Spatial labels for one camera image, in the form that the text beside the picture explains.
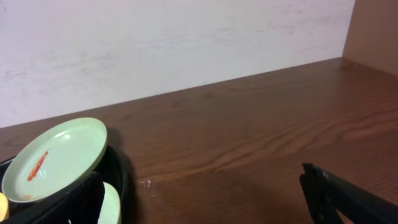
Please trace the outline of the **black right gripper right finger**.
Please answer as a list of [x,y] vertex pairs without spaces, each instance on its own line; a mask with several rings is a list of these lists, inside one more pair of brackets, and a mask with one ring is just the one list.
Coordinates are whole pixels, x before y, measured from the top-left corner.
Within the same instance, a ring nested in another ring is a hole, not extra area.
[[314,223],[397,224],[397,205],[388,202],[312,163],[302,164],[299,181]]

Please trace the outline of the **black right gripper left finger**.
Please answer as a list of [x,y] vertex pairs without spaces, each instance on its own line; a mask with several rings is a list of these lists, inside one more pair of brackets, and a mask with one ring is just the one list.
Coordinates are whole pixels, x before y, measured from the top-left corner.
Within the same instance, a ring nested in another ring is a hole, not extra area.
[[3,221],[4,224],[97,224],[104,185],[94,172]]

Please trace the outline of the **yellow plate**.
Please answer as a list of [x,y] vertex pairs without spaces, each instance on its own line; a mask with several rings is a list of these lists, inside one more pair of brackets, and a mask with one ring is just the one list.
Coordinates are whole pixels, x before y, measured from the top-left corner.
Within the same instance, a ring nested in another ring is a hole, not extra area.
[[9,201],[8,198],[0,193],[0,222],[9,218]]

